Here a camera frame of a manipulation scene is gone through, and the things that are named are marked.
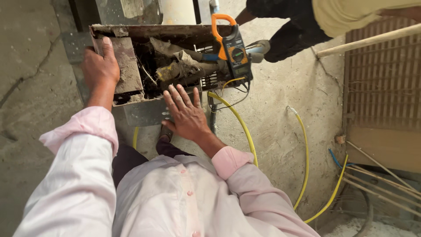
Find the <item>shirt cuff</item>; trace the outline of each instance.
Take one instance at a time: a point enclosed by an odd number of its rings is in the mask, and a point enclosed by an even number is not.
[[[246,163],[252,163],[254,156],[250,152],[239,151],[230,146],[219,150],[212,158],[216,173],[223,180],[227,180],[237,169]]]
[[[92,106],[81,110],[73,115],[65,125],[41,135],[40,141],[56,155],[64,140],[76,132],[107,139],[112,144],[113,157],[117,154],[118,138],[114,117],[102,106]]]

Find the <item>orange clamp jaw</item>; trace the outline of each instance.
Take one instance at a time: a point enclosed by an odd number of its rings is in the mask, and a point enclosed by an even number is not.
[[[231,16],[226,14],[212,14],[212,34],[215,36],[216,41],[221,44],[221,49],[219,50],[218,57],[223,60],[227,60],[224,45],[222,44],[222,36],[219,35],[218,29],[216,28],[216,20],[227,20],[231,25],[236,25],[237,22]]]

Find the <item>shirt sleeve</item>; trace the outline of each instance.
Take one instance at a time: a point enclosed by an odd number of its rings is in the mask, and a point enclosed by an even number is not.
[[[218,175],[238,194],[244,215],[271,224],[289,237],[320,237],[294,212],[288,196],[274,188],[252,161],[251,153],[232,147],[222,148],[212,158]]]
[[[111,236],[111,162],[118,140],[111,113],[101,108],[88,107],[41,136],[56,157],[29,198],[15,237]]]
[[[280,17],[287,6],[286,0],[247,0],[247,11],[258,18]]]

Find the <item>multimeter dial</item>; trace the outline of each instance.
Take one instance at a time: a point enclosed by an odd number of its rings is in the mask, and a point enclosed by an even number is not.
[[[232,51],[231,56],[234,61],[240,62],[244,58],[244,52],[239,48],[235,48]]]

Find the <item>fingernail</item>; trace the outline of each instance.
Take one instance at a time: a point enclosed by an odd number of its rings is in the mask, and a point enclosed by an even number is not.
[[[102,38],[102,42],[104,43],[104,44],[111,44],[111,40],[106,36],[106,37],[104,37],[104,38]]]

